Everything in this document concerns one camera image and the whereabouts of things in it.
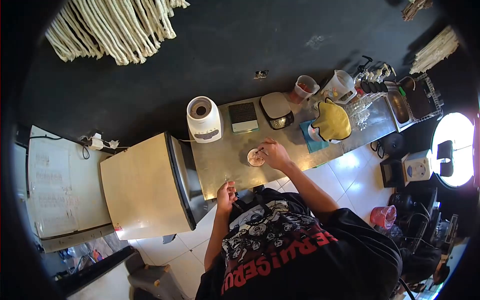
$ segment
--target blue cloth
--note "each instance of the blue cloth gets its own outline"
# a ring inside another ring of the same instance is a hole
[[[300,123],[300,129],[301,132],[303,133],[303,138],[305,139],[305,142],[307,143],[308,147],[308,153],[313,153],[318,150],[322,150],[323,148],[327,148],[329,146],[329,142],[318,142],[314,141],[309,135],[308,135],[308,127],[312,122],[315,120],[311,121],[305,121]]]

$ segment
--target stainless steel counter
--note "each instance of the stainless steel counter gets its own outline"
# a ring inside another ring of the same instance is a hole
[[[256,148],[267,136],[281,143],[302,170],[313,168],[343,155],[341,143],[330,143],[330,146],[325,149],[308,153],[299,124],[318,116],[318,112],[310,107],[309,102],[304,101],[302,105],[290,103],[295,122],[287,128],[273,130],[258,106],[259,100],[260,97],[256,97],[219,106],[224,120],[222,138],[206,144],[192,143],[195,166],[206,200],[216,197],[216,191],[225,182],[225,177],[235,181],[238,191],[285,177],[282,172],[272,169],[267,164],[255,168],[250,167],[247,162],[248,151]],[[259,130],[234,134],[228,116],[228,106],[245,102],[254,103]]]
[[[370,116],[367,119],[368,126],[360,131],[352,124],[352,134],[349,138],[340,142],[344,153],[396,131],[395,122],[385,98],[381,97],[375,100],[368,110],[370,111]]]

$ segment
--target black t-shirt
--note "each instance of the black t-shirt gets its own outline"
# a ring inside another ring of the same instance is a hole
[[[320,225],[297,193],[266,189],[230,223],[196,299],[387,299],[398,248],[347,208]]]

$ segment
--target tile floor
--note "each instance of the tile floor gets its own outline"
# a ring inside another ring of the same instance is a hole
[[[305,171],[316,184],[329,193],[340,205],[348,207],[367,223],[370,211],[388,202],[393,189],[385,189],[380,171],[380,161],[370,145],[365,145],[345,155]],[[296,192],[288,178],[265,185],[280,192]],[[195,298],[204,273],[204,257],[212,232],[216,206],[199,222],[195,231],[179,233],[169,244],[162,237],[130,240],[146,264],[170,264],[177,286],[186,299]]]

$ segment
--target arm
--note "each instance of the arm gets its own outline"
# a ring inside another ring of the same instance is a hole
[[[233,181],[225,182],[216,193],[217,207],[212,235],[205,253],[205,271],[212,268],[215,257],[222,251],[222,240],[228,234],[228,218],[232,211],[232,204],[237,200],[234,184]]]
[[[340,208],[329,194],[300,170],[281,144],[272,138],[265,138],[265,142],[258,147],[258,149],[262,148],[263,151],[260,151],[259,155],[269,166],[282,171],[290,178],[300,196],[318,219],[324,222],[331,212]]]

